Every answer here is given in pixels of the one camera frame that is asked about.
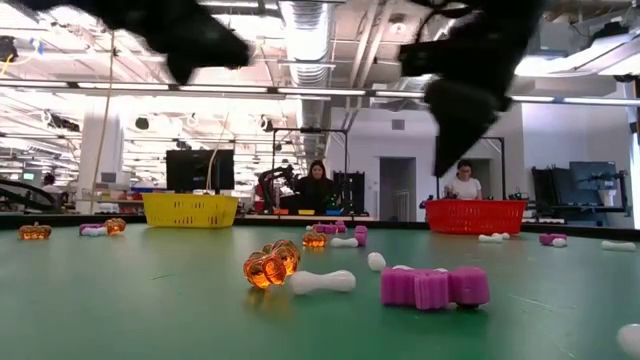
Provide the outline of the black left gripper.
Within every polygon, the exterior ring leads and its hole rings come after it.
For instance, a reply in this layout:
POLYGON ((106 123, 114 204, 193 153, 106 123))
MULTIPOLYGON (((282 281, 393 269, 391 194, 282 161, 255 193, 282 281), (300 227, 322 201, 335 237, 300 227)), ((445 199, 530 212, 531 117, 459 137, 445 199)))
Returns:
POLYGON ((135 33, 164 54, 178 84, 186 84, 197 68, 250 63, 248 44, 196 0, 94 0, 94 5, 108 27, 135 33))

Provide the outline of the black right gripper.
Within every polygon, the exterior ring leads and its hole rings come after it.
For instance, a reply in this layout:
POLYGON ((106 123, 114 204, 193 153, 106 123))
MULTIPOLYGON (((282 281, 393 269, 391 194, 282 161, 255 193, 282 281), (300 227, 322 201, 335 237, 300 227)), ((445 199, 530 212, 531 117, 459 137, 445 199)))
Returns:
POLYGON ((433 174, 445 175, 511 106, 507 92, 546 0, 409 0, 430 10, 400 47, 404 77, 435 74, 424 102, 438 124, 433 174), (439 40, 422 32, 436 16, 454 24, 439 40))

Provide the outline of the grey door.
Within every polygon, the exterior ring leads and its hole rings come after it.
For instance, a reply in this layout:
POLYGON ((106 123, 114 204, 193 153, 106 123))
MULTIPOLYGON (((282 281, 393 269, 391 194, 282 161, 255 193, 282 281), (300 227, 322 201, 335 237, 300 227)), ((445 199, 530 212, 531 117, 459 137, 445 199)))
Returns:
POLYGON ((416 159, 379 159, 379 219, 390 222, 416 220, 416 159))
POLYGON ((491 161, 488 159, 471 159, 472 176, 476 178, 482 186, 482 199, 492 196, 492 180, 491 161))

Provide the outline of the long LED light bar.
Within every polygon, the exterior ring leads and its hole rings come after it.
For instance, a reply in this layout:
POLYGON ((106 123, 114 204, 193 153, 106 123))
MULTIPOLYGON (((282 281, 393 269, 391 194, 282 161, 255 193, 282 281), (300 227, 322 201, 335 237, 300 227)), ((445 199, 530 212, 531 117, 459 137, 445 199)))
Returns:
POLYGON ((122 82, 71 82, 53 80, 17 80, 0 79, 0 89, 64 92, 79 94, 99 94, 111 91, 113 94, 140 96, 302 96, 302 97, 368 97, 389 99, 422 98, 421 92, 374 90, 374 89, 337 89, 337 88, 303 88, 273 87, 245 85, 175 85, 156 83, 122 83, 122 82))

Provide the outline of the person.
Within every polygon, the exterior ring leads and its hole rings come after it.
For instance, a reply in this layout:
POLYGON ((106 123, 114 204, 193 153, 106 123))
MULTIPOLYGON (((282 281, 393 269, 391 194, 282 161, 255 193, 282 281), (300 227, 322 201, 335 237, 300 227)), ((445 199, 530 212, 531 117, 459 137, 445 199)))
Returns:
POLYGON ((327 177, 324 163, 315 160, 311 163, 308 174, 299 178, 296 183, 298 207, 302 210, 313 210, 316 215, 323 215, 334 190, 334 182, 327 177))
POLYGON ((454 178, 444 187, 446 198, 458 200, 481 200, 481 183, 472 176, 472 165, 467 159, 457 163, 454 178))
POLYGON ((56 178, 52 173, 46 173, 42 180, 41 189, 52 195, 60 195, 63 191, 55 185, 56 178))

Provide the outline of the red plastic basket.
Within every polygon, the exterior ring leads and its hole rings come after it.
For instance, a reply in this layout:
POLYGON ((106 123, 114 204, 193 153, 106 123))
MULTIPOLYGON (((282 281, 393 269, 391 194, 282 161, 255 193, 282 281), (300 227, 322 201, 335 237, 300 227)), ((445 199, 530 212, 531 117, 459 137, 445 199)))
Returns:
POLYGON ((522 200, 429 200, 426 222, 432 231, 444 234, 517 234, 526 204, 522 200))

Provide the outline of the black computer monitor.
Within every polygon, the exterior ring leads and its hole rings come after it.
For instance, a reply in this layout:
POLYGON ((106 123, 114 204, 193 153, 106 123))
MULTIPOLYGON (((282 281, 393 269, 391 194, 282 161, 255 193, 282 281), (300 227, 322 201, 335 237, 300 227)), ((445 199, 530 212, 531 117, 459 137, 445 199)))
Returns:
POLYGON ((167 150, 166 186, 179 193, 235 188, 233 149, 167 150))

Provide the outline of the dark desk monitor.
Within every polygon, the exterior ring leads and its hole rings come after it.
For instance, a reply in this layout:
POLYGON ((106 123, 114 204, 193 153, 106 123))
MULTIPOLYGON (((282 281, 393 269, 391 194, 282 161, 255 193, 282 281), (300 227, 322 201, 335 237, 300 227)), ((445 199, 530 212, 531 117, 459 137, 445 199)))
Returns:
POLYGON ((616 190, 618 172, 614 162, 572 161, 569 170, 580 190, 616 190))

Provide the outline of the yellow plastic basket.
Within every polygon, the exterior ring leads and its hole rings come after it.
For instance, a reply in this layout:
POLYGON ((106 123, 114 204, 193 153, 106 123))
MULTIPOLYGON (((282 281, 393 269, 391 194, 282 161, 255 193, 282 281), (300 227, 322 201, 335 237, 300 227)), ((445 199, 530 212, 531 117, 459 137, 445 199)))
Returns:
POLYGON ((226 228, 234 223, 238 199, 228 195, 146 193, 143 205, 150 226, 226 228))

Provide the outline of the black desk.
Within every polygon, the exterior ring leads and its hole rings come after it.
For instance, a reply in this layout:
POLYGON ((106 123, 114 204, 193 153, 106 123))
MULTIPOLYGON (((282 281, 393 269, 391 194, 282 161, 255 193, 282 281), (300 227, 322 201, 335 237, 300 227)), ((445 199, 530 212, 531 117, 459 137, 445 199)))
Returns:
POLYGON ((631 206, 593 206, 593 205, 562 205, 557 206, 558 211, 578 212, 578 213, 622 213, 629 217, 632 211, 631 206))

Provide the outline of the green table mat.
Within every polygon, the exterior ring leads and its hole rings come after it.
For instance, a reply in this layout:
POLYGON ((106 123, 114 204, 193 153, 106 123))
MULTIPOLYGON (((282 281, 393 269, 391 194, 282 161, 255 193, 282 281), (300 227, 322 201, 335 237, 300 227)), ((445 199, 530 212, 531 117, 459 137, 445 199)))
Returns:
POLYGON ((0 231, 0 360, 627 360, 617 333, 640 324, 640 245, 373 229, 365 248, 301 252, 303 270, 352 272, 354 291, 253 289, 247 257, 302 234, 137 224, 114 237, 62 227, 22 241, 0 231), (491 300, 474 311, 384 306, 372 252, 392 266, 480 267, 491 300))

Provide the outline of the black gantry frame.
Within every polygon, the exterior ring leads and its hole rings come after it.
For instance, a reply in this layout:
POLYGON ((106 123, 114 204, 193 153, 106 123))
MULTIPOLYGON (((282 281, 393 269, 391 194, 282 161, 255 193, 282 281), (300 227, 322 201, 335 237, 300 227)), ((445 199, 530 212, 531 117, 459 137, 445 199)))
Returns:
POLYGON ((488 159, 491 161, 492 196, 487 199, 503 200, 506 197, 506 145, 503 137, 482 137, 462 159, 488 159))
MULTIPOLYGON (((344 150, 344 171, 342 172, 342 180, 340 182, 340 184, 342 187, 340 188, 340 191, 338 192, 338 188, 336 187, 333 192, 332 195, 333 196, 331 199, 335 198, 334 200, 330 200, 329 197, 327 197, 325 200, 325 205, 324 205, 324 214, 325 215, 331 215, 330 212, 334 211, 338 209, 338 205, 341 206, 341 215, 353 215, 353 204, 352 204, 352 199, 351 199, 351 185, 350 185, 350 180, 348 180, 348 165, 349 165, 349 151, 348 151, 348 132, 346 130, 343 129, 323 129, 323 128, 319 128, 319 127, 302 127, 302 128, 282 128, 282 127, 274 127, 273 129, 273 133, 272 133, 272 145, 274 146, 273 150, 272 150, 272 169, 275 171, 274 168, 274 164, 275 164, 275 145, 276 145, 276 134, 279 131, 286 131, 288 133, 300 133, 300 134, 306 134, 306 135, 327 135, 328 137, 331 137, 329 135, 333 134, 333 133, 338 133, 341 134, 338 136, 338 139, 340 139, 340 136, 342 137, 342 145, 343 145, 343 150, 344 150)), ((311 165, 309 165, 309 171, 307 176, 305 176, 304 178, 308 178, 307 180, 304 180, 303 182, 309 183, 311 184, 311 181, 320 181, 320 178, 324 178, 327 182, 328 180, 328 175, 327 175, 327 170, 325 168, 325 165, 320 165, 320 160, 314 160, 311 165)))

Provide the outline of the silver ventilation duct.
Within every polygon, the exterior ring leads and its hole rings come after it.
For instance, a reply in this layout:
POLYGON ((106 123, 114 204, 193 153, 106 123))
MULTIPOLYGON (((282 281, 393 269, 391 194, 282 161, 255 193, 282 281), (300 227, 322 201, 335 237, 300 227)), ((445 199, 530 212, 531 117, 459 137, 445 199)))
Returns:
MULTIPOLYGON (((287 59, 292 83, 296 87, 326 88, 329 68, 324 65, 330 54, 333 35, 334 6, 319 1, 278 1, 285 23, 287 59)), ((300 100, 296 120, 298 127, 322 126, 326 100, 300 100)), ((310 165, 324 155, 323 140, 317 136, 303 136, 302 156, 310 165)))

